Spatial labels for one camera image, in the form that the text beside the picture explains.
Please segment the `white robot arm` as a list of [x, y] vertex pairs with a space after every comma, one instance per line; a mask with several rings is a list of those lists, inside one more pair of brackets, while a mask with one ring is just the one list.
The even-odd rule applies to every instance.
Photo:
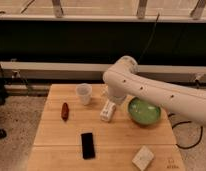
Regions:
[[148, 79], [137, 72], [133, 57], [119, 58], [103, 73], [107, 98], [121, 105], [132, 95], [206, 126], [206, 91]]

